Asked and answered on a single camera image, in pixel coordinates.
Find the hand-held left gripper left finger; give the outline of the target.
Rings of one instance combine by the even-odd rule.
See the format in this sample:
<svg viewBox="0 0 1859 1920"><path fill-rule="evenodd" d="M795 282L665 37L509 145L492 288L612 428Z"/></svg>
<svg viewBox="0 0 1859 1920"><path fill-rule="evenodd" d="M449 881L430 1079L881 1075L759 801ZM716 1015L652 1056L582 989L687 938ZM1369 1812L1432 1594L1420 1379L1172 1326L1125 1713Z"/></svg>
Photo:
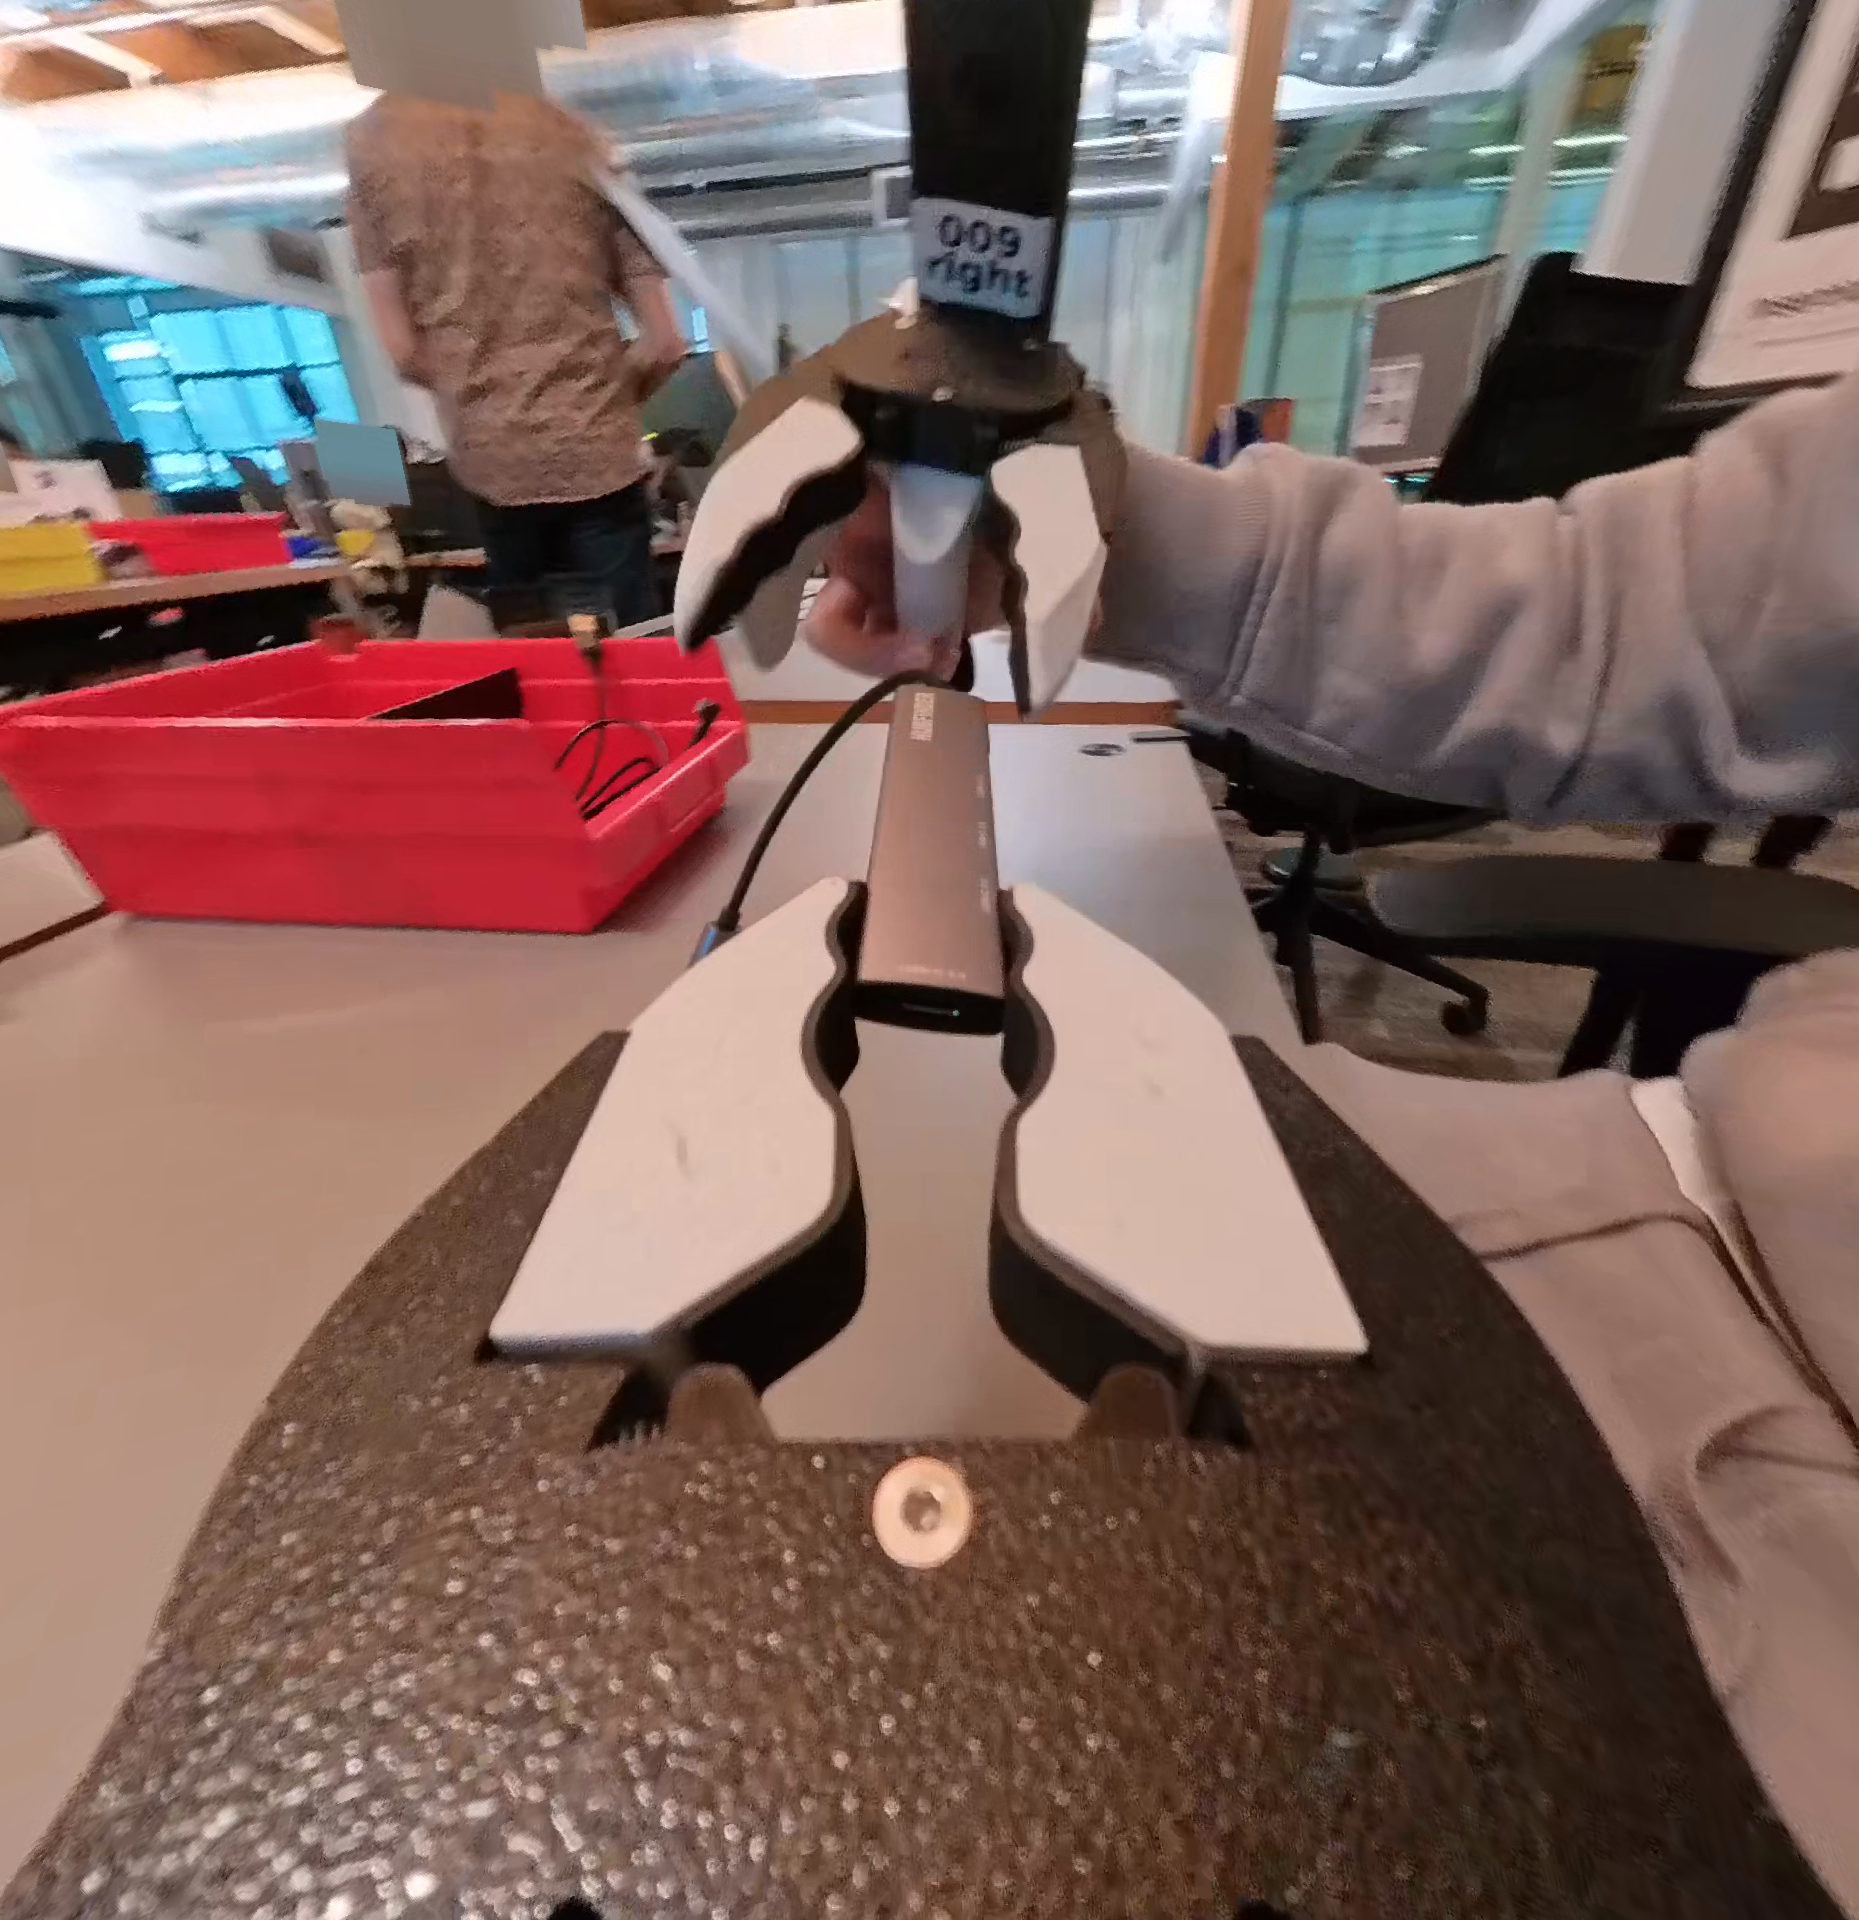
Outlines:
<svg viewBox="0 0 1859 1920"><path fill-rule="evenodd" d="M700 956L622 1035L605 1088L492 1319L509 1359L785 1379L863 1302L863 885L829 874Z"/></svg>

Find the thin black cable blue plug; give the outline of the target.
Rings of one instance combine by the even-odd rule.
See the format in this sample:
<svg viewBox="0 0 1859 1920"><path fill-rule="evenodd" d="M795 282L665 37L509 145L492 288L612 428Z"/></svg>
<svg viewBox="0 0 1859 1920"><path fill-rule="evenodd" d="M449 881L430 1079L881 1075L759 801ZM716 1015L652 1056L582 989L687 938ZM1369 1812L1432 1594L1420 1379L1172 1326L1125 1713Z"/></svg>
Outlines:
<svg viewBox="0 0 1859 1920"><path fill-rule="evenodd" d="M574 801L582 825L601 819L639 788L672 772L676 755L704 744L716 730L718 716L724 716L718 700L700 700L689 730L679 741L654 728L652 717L629 717L605 710L582 725L553 755L553 772L578 777Z"/></svg>

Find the black swivel chair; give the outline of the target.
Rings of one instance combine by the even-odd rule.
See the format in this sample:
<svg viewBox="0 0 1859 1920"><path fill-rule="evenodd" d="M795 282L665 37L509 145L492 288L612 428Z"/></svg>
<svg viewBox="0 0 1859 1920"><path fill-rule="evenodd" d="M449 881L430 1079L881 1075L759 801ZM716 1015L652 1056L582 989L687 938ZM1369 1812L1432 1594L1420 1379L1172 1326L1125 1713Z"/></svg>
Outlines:
<svg viewBox="0 0 1859 1920"><path fill-rule="evenodd" d="M1261 885L1246 885L1246 896L1258 933L1275 938L1278 970L1290 977L1303 1046L1322 1046L1316 938L1444 989L1444 1025L1454 1035L1474 1039L1485 1030L1489 991L1444 967L1419 938L1379 924L1358 859L1402 845L1440 845L1489 826L1498 814L1394 799L1288 761L1241 730L1203 725L1195 710L1181 710L1181 730L1187 755L1223 777L1223 805L1248 830L1290 840L1288 865Z"/></svg>

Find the person's grey hoodie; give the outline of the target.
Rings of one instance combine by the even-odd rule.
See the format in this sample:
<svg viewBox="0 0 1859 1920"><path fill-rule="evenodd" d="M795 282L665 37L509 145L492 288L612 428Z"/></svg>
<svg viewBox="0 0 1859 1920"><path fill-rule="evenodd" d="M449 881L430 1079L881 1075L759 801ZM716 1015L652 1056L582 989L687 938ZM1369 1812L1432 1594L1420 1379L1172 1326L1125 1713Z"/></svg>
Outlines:
<svg viewBox="0 0 1859 1920"><path fill-rule="evenodd" d="M1859 1435L1859 950L1766 973L1680 1085L1773 1307Z"/></svg>

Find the shallow red bin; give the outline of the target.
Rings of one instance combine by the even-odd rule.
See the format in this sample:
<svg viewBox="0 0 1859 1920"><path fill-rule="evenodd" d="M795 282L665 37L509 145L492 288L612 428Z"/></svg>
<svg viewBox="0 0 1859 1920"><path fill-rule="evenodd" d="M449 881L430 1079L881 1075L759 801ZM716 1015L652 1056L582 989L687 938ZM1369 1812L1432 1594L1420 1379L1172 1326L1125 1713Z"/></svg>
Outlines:
<svg viewBox="0 0 1859 1920"><path fill-rule="evenodd" d="M153 576L288 566L288 519L269 511L90 519L95 546L130 552Z"/></svg>

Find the person's right hand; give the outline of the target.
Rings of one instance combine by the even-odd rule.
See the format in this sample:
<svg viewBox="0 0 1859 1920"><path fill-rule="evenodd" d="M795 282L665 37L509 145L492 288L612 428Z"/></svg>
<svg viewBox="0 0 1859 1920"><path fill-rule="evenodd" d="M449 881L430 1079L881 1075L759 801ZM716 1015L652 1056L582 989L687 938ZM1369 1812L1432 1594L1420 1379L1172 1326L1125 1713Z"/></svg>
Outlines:
<svg viewBox="0 0 1859 1920"><path fill-rule="evenodd" d="M927 675L958 684L968 640L1006 622L1006 566L969 552L962 635L907 632L894 588L894 502L881 475L854 514L842 519L822 559L822 582L807 611L807 645L863 678Z"/></svg>

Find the grey noticeboard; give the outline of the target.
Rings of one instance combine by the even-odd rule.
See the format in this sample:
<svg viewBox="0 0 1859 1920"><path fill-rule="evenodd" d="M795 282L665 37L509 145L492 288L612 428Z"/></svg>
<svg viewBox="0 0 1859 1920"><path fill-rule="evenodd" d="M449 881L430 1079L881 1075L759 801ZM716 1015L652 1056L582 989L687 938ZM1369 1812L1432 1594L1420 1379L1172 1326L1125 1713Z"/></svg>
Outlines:
<svg viewBox="0 0 1859 1920"><path fill-rule="evenodd" d="M1480 384L1504 307L1507 254L1364 294L1343 454L1419 475L1444 450Z"/></svg>

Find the grey USB hub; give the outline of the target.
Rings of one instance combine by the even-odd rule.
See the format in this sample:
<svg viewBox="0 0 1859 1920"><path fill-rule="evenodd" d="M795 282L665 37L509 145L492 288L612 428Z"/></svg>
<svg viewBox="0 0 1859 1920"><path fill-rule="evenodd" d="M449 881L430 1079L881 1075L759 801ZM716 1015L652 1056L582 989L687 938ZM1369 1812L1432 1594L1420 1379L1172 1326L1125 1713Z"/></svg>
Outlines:
<svg viewBox="0 0 1859 1920"><path fill-rule="evenodd" d="M854 1009L915 1030L1001 1030L1006 933L989 706L962 690L910 684L894 699Z"/></svg>

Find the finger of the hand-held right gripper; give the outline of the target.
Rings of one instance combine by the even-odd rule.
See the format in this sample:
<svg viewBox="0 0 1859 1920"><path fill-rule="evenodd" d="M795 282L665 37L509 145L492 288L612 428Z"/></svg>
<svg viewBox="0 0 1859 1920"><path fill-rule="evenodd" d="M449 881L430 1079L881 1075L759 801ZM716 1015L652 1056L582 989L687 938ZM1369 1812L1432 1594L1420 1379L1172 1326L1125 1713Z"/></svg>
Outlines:
<svg viewBox="0 0 1859 1920"><path fill-rule="evenodd" d="M800 595L867 493L863 428L831 400L795 400L718 457L676 566L676 645L737 632L756 667L796 640Z"/></svg>
<svg viewBox="0 0 1859 1920"><path fill-rule="evenodd" d="M1046 716L1076 675L1102 611L1107 539L1081 446L1031 443L995 462L1012 543L1006 632L1013 700Z"/></svg>

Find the person's right forearm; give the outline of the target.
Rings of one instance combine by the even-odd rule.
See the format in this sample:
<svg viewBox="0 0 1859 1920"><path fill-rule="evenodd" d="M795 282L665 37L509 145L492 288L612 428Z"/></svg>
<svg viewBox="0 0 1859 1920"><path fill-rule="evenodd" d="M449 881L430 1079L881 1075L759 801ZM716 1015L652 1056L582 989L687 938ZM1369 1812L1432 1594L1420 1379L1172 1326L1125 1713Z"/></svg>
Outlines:
<svg viewBox="0 0 1859 1920"><path fill-rule="evenodd" d="M1261 748L1565 825L1859 805L1859 366L1565 500L1130 450L1094 654Z"/></svg>

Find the person's grey trousers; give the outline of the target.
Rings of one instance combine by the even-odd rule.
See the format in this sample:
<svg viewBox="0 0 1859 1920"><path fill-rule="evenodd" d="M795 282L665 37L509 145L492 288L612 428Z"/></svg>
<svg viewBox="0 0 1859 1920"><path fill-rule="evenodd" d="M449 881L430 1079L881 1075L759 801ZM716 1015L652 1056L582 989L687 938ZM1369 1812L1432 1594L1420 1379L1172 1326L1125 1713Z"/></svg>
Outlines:
<svg viewBox="0 0 1859 1920"><path fill-rule="evenodd" d="M1480 1253L1602 1435L1717 1701L1859 1914L1859 1439L1740 1293L1616 1075L1303 1085Z"/></svg>

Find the black bin divider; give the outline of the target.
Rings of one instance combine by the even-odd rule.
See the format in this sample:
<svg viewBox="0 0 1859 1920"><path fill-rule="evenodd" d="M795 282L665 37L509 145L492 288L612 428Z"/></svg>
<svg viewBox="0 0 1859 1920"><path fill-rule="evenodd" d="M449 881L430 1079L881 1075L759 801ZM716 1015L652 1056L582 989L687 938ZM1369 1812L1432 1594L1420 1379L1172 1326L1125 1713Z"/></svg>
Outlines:
<svg viewBox="0 0 1859 1920"><path fill-rule="evenodd" d="M497 667L433 693L374 710L379 725L518 725L526 717L526 690L518 667Z"/></svg>

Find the black and white wall poster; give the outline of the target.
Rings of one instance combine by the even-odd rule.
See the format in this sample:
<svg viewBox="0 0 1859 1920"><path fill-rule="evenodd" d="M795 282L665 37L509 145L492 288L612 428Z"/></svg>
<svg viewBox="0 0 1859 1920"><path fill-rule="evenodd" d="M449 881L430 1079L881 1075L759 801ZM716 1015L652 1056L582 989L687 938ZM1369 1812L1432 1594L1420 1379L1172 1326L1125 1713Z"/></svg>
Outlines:
<svg viewBox="0 0 1859 1920"><path fill-rule="evenodd" d="M1859 366L1859 0L1792 3L1719 195L1673 407Z"/></svg>

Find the red plastic bin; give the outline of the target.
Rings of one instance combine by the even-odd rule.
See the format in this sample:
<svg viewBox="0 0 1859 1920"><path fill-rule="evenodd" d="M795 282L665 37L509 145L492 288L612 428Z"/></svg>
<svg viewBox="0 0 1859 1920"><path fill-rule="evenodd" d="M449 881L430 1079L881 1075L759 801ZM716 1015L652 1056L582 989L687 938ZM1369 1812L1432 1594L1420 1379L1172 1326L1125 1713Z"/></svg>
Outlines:
<svg viewBox="0 0 1859 1920"><path fill-rule="evenodd" d="M383 706L497 667L518 725L379 725ZM582 825L561 744L598 710L676 741L672 772ZM716 648L672 635L305 640L0 706L0 777L142 918L362 924L433 933L598 933L751 761Z"/></svg>

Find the wooden post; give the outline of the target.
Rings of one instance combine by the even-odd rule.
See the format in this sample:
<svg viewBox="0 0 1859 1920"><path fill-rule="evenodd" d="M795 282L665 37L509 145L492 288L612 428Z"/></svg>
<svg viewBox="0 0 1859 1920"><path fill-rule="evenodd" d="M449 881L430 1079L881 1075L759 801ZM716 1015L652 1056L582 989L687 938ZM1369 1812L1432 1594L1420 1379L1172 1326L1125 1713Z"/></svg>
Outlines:
<svg viewBox="0 0 1859 1920"><path fill-rule="evenodd" d="M1185 454L1200 457L1223 407L1241 400L1252 331L1261 221L1278 152L1278 78L1290 34L1288 0L1232 3L1232 98L1223 166L1209 174L1203 279L1194 333Z"/></svg>

